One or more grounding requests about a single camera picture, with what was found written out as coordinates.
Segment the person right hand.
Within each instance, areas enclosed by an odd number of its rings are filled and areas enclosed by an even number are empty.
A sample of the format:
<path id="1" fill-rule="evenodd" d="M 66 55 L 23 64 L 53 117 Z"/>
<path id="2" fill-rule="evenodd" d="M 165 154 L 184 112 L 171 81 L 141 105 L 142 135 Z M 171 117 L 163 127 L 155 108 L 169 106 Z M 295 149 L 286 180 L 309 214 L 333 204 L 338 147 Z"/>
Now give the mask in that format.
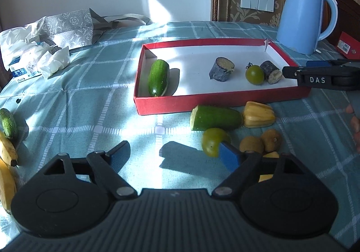
<path id="1" fill-rule="evenodd" d="M 353 130 L 353 138 L 356 144 L 356 150 L 359 153 L 360 152 L 360 123 L 359 123 L 359 119 L 355 116 L 355 111 L 352 107 L 351 104 L 349 104 L 346 109 L 345 112 L 347 114 L 352 114 L 353 117 L 350 120 L 350 126 Z"/>

